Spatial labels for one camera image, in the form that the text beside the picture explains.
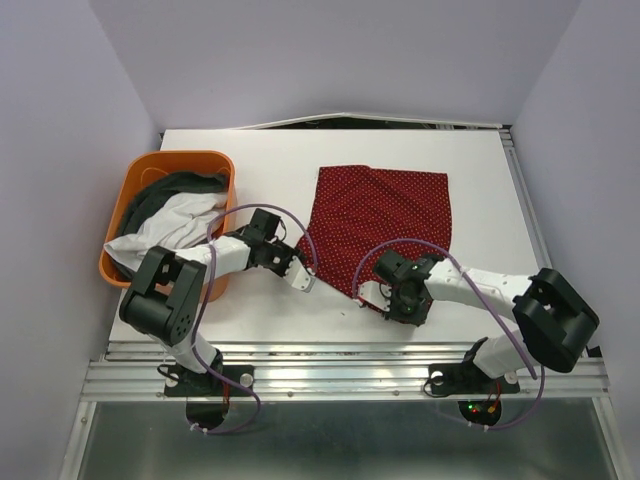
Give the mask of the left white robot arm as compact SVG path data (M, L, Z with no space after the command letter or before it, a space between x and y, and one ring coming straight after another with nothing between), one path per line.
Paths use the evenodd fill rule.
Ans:
M214 363L218 350L198 333L216 279L252 268L264 268L292 288L308 291L314 275L301 250L279 239L281 207L248 204L249 223L205 245L209 258L187 260L164 247L151 248L133 276L119 307L120 319L158 343L188 370L188 382L199 393L215 392L223 371Z

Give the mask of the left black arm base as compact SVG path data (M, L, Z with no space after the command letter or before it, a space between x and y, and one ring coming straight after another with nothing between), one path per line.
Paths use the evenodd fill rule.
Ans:
M226 365L223 374L236 383L241 383L243 375L254 376L251 365ZM198 374L178 364L160 364L156 371L164 378L164 396L169 398L222 397L222 382L209 373ZM236 387L230 387L231 397L249 397L250 394Z

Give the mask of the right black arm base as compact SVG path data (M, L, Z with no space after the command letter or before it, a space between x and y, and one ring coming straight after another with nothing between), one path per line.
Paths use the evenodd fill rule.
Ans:
M423 392L432 398L444 398L450 395L519 393L518 381L509 383L505 375L492 379L473 363L478 350L487 340L488 338L484 337L475 342L460 363L431 364L429 375L422 387Z

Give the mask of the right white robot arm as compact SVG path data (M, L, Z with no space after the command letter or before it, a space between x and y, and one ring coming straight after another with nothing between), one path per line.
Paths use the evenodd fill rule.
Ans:
M520 369L536 374L573 370L600 321L595 311L558 271L508 275L466 268L454 259L426 253L410 260L385 251L362 283L358 299L399 323L420 326L435 302L486 310L502 335L477 340L462 361L437 367L437 387L482 390Z

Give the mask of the red polka dot skirt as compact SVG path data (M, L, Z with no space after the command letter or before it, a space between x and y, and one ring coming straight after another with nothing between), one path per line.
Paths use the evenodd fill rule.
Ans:
M353 279L374 280L379 252L360 262L378 245L413 238L448 250L453 217L449 178L445 173L371 168L365 165L321 167L307 231L297 248L316 276L350 297Z

